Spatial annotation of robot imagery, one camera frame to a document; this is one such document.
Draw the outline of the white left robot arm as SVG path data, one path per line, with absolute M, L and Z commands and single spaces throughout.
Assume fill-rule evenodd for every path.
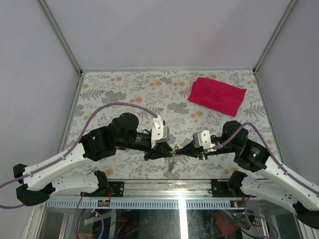
M 17 199 L 25 206 L 35 206 L 54 195 L 110 196 L 112 190 L 105 172 L 94 170 L 84 176 L 66 176 L 66 173 L 114 156 L 118 149 L 144 152 L 146 161 L 172 156 L 169 128 L 161 117 L 153 120 L 151 130 L 138 132 L 138 125 L 139 119 L 134 114 L 124 113 L 42 163 L 17 164 L 13 167 L 14 177 L 20 183 L 16 189 Z

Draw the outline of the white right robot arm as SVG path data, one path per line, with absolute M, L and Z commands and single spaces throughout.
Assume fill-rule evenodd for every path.
M 228 121 L 219 137 L 211 136 L 207 130 L 195 133 L 193 140 L 176 150 L 176 154 L 204 159 L 210 155 L 234 153 L 234 162 L 240 168 L 270 180 L 271 184 L 234 171 L 226 183 L 230 195 L 259 197 L 288 210 L 303 224 L 318 229 L 318 185 L 277 160 L 266 142 L 259 144 L 250 140 L 246 125 Z

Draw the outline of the metal key organiser with rings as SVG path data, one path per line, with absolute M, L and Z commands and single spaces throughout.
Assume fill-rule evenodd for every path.
M 178 155 L 176 154 L 176 151 L 178 150 L 178 145 L 176 144 L 172 151 L 172 157 L 170 158 L 170 162 L 168 164 L 168 171 L 172 172 L 174 167 L 176 166 L 178 162 Z

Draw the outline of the aluminium mounting rail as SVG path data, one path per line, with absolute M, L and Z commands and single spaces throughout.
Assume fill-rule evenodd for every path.
M 55 189 L 50 198 L 79 198 L 84 193 L 85 198 L 141 198 L 141 199 L 177 199 L 184 197 L 195 198 L 222 198 L 221 188 L 212 187 L 212 180 L 148 180 L 148 179 L 111 179 L 109 187 L 103 189 L 98 185 L 94 175 L 77 177 L 60 177 L 52 182 Z

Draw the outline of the pink folded cloth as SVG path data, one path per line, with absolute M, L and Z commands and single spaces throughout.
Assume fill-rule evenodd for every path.
M 220 113 L 235 117 L 244 101 L 246 89 L 214 79 L 199 77 L 192 84 L 188 100 Z

